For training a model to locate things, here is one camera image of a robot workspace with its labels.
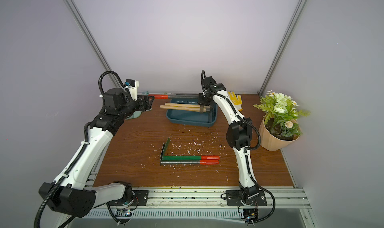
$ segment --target red plastic grip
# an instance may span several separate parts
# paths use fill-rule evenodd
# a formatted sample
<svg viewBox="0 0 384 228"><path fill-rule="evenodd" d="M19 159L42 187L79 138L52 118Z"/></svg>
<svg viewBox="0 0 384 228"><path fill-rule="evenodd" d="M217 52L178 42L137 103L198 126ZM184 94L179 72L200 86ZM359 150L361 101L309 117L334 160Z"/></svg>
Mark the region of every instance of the red plastic grip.
<svg viewBox="0 0 384 228"><path fill-rule="evenodd" d="M200 160L200 165L217 165L218 160Z"/></svg>
<svg viewBox="0 0 384 228"><path fill-rule="evenodd" d="M218 156L218 155L202 155L201 159L202 160L218 160L218 159L220 159L220 156Z"/></svg>
<svg viewBox="0 0 384 228"><path fill-rule="evenodd" d="M167 95L152 95L155 96L155 99L168 99Z"/></svg>

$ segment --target wood grain surface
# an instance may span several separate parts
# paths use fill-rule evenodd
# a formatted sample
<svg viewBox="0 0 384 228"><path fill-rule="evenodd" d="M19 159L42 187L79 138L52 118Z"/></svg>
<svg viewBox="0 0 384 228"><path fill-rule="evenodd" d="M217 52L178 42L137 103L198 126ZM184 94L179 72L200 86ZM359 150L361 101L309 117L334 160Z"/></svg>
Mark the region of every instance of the wood grain surface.
<svg viewBox="0 0 384 228"><path fill-rule="evenodd" d="M256 128L264 113L253 104L258 95L242 95L241 113L250 117ZM134 187L173 186L238 186L238 168L233 149L225 134L228 123L218 112L210 127L173 124L166 118L167 110L160 105L169 99L156 99L152 110L136 119L126 120L106 152L94 186L125 181ZM160 165L163 143L170 137L165 155L220 155L218 165ZM252 145L257 143L253 133ZM251 151L253 172L261 186L293 186L280 151L271 152L262 147Z"/></svg>

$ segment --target yellow glove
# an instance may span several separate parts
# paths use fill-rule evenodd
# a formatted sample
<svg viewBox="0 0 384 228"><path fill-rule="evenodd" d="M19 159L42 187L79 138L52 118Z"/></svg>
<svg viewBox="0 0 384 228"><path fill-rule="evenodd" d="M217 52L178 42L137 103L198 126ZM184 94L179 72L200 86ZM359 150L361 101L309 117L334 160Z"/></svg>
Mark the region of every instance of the yellow glove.
<svg viewBox="0 0 384 228"><path fill-rule="evenodd" d="M241 104L242 104L242 101L241 101L241 96L238 95L236 97L235 93L234 92L228 92L228 95L229 95L229 98L231 99L231 101L233 102L233 104L235 105L236 109L238 111L242 111L243 108L241 107Z"/></svg>

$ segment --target fern leaf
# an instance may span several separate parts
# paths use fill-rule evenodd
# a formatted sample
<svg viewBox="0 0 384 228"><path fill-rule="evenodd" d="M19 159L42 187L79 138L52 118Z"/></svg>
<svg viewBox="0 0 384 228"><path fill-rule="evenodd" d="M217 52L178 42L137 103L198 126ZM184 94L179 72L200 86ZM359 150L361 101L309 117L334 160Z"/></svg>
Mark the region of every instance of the fern leaf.
<svg viewBox="0 0 384 228"><path fill-rule="evenodd" d="M268 124L268 121L272 118L273 114L268 112L264 117L264 125Z"/></svg>

